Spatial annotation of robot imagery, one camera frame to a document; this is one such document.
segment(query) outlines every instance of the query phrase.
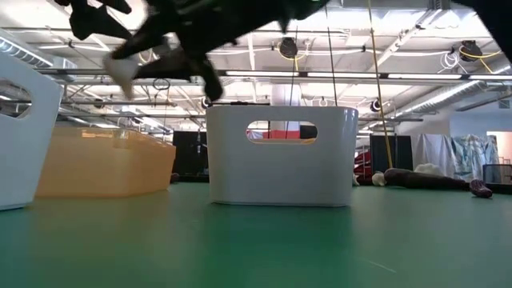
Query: black partition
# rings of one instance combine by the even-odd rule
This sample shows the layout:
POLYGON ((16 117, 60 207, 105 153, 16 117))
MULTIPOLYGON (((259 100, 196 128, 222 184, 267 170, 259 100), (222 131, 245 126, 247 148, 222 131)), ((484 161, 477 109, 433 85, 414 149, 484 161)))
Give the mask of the black partition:
MULTIPOLYGON (((389 136, 393 168, 413 170, 413 151, 410 136, 389 136)), ((371 168, 373 174, 388 169, 386 137, 370 136, 371 168)))
POLYGON ((180 181, 208 181, 206 132, 175 131, 173 145, 176 147, 173 173, 180 175, 180 181))

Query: fluorescent light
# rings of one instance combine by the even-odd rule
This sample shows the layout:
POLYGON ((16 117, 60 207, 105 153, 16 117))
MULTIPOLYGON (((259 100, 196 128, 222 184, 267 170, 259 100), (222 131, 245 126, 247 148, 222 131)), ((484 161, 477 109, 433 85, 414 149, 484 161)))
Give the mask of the fluorescent light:
POLYGON ((119 128, 118 126, 116 125, 111 125, 111 124, 103 124, 103 123, 96 123, 94 124, 100 128, 119 128))
POLYGON ((48 46, 39 46, 38 49, 42 50, 52 50, 52 49, 61 49, 61 48, 69 48, 68 45, 48 45, 48 46))
MULTIPOLYGON (((307 77, 330 78, 333 74, 330 72, 309 72, 307 77)), ((334 73, 335 78, 375 78, 375 73, 334 73)))
POLYGON ((135 105, 123 106, 123 107, 121 107, 121 111, 122 112, 131 112, 133 114, 140 114, 139 112, 137 112, 137 108, 135 108, 135 105))
POLYGON ((471 75, 471 80, 512 80, 512 75, 471 75))
POLYGON ((389 74, 388 78, 390 79, 428 79, 428 80, 438 80, 438 79, 460 79, 462 75, 460 74, 389 74))
POLYGON ((298 76, 298 72, 277 72, 277 71, 226 71, 227 76, 247 77, 292 77, 298 76))

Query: ductwork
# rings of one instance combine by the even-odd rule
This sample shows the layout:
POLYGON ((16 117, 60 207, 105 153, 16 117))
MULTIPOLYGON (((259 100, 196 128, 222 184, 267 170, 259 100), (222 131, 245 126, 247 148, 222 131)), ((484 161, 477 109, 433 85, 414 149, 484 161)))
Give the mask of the ductwork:
POLYGON ((54 65, 52 57, 44 55, 2 29, 0 29, 0 51, 36 68, 51 68, 54 65))
MULTIPOLYGON (((505 63, 496 66, 494 71, 496 71, 496 74, 509 72, 510 64, 505 63)), ((412 104, 399 109, 396 115, 390 114, 390 116, 405 117, 412 113, 432 112, 459 102, 465 98, 480 94, 482 91, 494 90, 499 87, 500 86, 489 86, 485 81, 480 80, 465 82, 456 86, 443 87, 421 96, 412 104)))
MULTIPOLYGON (((76 64, 71 61, 65 58, 44 54, 29 44, 20 41, 3 29, 0 29, 0 52, 16 57, 34 68, 77 68, 76 64)), ((69 75, 56 76, 56 78, 62 79, 66 82, 72 82, 76 79, 75 76, 69 75)))

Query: white curtain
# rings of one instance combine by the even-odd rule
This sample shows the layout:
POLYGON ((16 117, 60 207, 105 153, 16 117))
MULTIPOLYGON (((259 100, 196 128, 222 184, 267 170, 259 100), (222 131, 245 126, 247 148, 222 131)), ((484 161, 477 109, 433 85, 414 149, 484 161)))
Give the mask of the white curtain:
POLYGON ((455 176, 454 154, 451 138, 445 135, 420 134, 411 136, 413 166, 431 163, 439 166, 447 177, 455 176))

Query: hanging rope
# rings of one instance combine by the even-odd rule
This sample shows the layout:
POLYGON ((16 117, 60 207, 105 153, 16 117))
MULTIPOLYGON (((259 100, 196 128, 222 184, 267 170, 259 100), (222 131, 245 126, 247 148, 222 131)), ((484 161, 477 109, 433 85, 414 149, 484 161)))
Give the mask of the hanging rope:
POLYGON ((336 77, 334 76, 333 45, 330 40, 329 14, 327 13, 327 6, 326 6, 326 19, 327 19, 327 37, 329 38, 330 69, 331 69, 331 72, 333 73, 334 104, 336 105, 336 107, 338 107, 338 93, 336 92, 336 77))
MULTIPOLYGON (((295 43, 297 43, 297 36, 298 36, 298 25, 295 27, 295 43)), ((291 99, 294 96, 294 80, 295 80, 295 67, 296 66, 297 66, 297 62, 295 62, 295 65, 293 65, 293 68, 292 68, 290 103, 288 103, 288 106, 291 106, 291 99)), ((289 124, 290 124, 290 121, 286 121, 285 139, 288 139, 288 125, 289 124)))
POLYGON ((370 15, 370 34, 371 34, 371 41, 372 41, 372 45, 373 45, 373 49, 374 49, 374 65, 375 65, 375 77, 377 79, 378 104, 381 107, 380 116, 381 116, 381 120, 382 120, 382 125, 384 126, 384 137, 386 138, 387 162, 388 162, 388 167, 391 169, 391 168, 393 168, 393 159, 391 157, 390 139, 388 138, 388 135, 387 135, 386 120, 384 119, 384 106, 382 105, 382 92, 381 92, 381 83, 380 83, 379 75, 378 75, 377 51, 375 48, 374 20, 372 18, 372 13, 371 13, 371 0, 368 0, 368 14, 370 15))

